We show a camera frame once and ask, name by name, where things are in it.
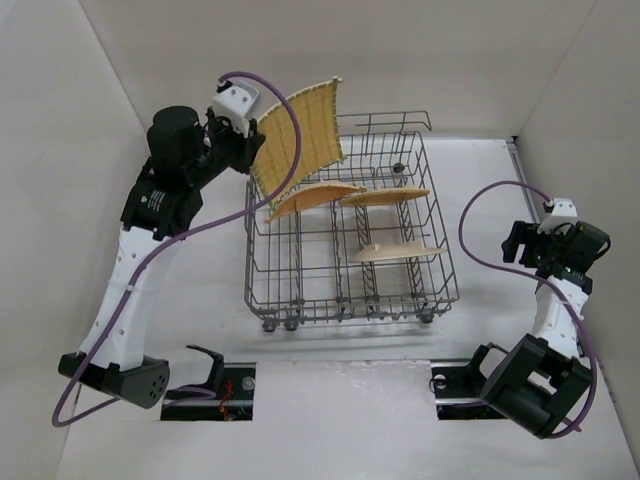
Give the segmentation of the yellow square woven plate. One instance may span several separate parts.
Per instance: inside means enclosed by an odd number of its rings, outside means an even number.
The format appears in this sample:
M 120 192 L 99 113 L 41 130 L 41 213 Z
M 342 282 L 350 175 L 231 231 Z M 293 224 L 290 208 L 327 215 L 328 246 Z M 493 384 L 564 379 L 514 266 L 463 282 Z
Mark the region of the yellow square woven plate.
M 282 104 L 258 121 L 266 137 L 251 167 L 261 194 L 276 206 L 299 183 L 319 170 L 344 160 L 338 135 L 337 93 L 343 82 L 334 77 L 287 98 L 296 115 L 295 129 Z

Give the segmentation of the orange leaf-shaped woven plate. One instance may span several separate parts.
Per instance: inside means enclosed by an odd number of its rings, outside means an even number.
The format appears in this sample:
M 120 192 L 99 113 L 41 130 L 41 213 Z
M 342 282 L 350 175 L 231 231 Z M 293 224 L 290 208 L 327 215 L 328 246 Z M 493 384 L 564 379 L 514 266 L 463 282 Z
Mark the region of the orange leaf-shaped woven plate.
M 278 218 L 315 208 L 354 193 L 366 191 L 367 188 L 364 186 L 351 185 L 340 181 L 317 182 L 289 195 L 277 205 L 265 222 L 270 224 Z

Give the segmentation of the orange rounded woven plate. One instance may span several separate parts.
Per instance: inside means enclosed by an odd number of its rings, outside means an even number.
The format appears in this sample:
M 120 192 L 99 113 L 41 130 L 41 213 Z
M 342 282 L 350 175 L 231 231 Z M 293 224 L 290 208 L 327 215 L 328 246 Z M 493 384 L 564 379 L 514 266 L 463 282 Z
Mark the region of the orange rounded woven plate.
M 429 194 L 430 190 L 425 188 L 397 187 L 377 189 L 346 196 L 339 200 L 339 205 L 343 207 L 384 206 L 426 197 Z

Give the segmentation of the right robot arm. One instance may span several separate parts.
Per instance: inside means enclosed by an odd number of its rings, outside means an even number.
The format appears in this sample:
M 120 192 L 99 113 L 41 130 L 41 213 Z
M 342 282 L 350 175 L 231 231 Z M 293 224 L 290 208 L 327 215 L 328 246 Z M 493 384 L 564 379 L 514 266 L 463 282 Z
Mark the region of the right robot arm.
M 595 397 L 596 359 L 582 309 L 593 290 L 587 272 L 610 248 L 607 233 L 582 221 L 540 232 L 517 221 L 502 243 L 498 270 L 536 281 L 532 330 L 488 375 L 481 365 L 492 344 L 467 366 L 479 401 L 540 439 L 576 431 Z

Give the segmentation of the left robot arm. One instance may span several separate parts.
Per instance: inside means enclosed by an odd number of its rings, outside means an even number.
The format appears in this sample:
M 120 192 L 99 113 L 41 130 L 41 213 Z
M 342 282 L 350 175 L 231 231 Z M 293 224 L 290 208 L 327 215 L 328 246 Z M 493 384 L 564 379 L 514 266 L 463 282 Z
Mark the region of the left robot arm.
M 206 118 L 200 122 L 187 106 L 154 115 L 149 156 L 120 217 L 116 261 L 98 314 L 79 349 L 58 365 L 61 375 L 144 409 L 160 400 L 170 376 L 166 360 L 144 353 L 147 326 L 168 267 L 203 206 L 201 191 L 227 169 L 249 173 L 265 141 L 254 119 L 240 122 L 213 109 Z

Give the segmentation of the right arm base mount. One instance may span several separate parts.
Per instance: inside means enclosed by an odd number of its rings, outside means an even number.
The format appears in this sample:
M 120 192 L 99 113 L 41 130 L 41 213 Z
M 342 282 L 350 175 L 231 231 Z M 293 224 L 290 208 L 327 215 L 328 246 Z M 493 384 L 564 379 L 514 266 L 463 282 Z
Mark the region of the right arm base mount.
M 436 415 L 441 421 L 504 420 L 480 401 L 486 376 L 470 361 L 431 363 L 429 390 L 434 394 Z

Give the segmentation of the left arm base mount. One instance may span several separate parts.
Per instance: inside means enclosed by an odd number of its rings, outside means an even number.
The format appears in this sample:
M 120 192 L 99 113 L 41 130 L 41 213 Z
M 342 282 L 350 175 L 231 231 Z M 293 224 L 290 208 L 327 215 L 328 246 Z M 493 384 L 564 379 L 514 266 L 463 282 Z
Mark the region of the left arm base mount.
M 229 363 L 199 385 L 168 390 L 160 420 L 165 422 L 252 421 L 256 389 L 255 363 Z

